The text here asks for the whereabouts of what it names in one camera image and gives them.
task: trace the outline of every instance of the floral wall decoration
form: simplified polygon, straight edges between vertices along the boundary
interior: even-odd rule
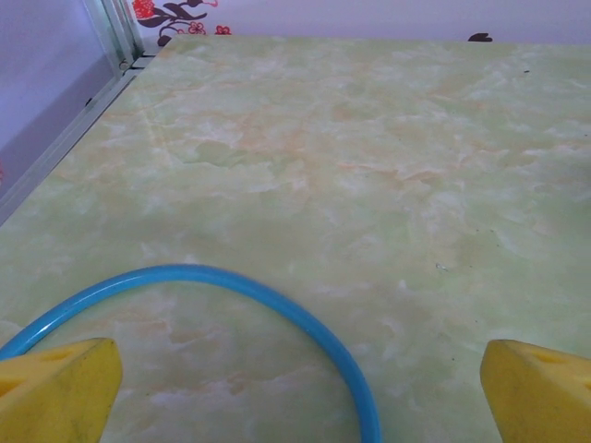
[[[157,43],[161,47],[175,34],[232,35],[228,26],[217,25],[210,30],[202,21],[208,16],[207,8],[217,7],[218,0],[187,0],[164,3],[162,7],[157,7],[153,0],[133,0],[132,6],[140,26],[158,29]]]

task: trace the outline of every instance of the blue tube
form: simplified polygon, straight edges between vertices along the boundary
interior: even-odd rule
[[[340,371],[355,402],[362,443],[381,443],[380,418],[371,390],[353,356],[339,339],[306,309],[273,289],[228,270],[202,265],[162,265],[117,275],[80,291],[34,320],[0,348],[0,361],[26,353],[87,307],[123,291],[164,281],[196,281],[221,286],[253,298],[291,320],[316,341]]]

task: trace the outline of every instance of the green marble surface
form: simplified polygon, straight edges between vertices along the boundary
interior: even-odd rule
[[[345,342],[386,442],[499,442],[488,340],[591,356],[591,48],[175,40],[0,228],[0,342],[116,273],[205,263]],[[39,348],[113,337],[103,442],[357,442],[306,336],[196,284]]]

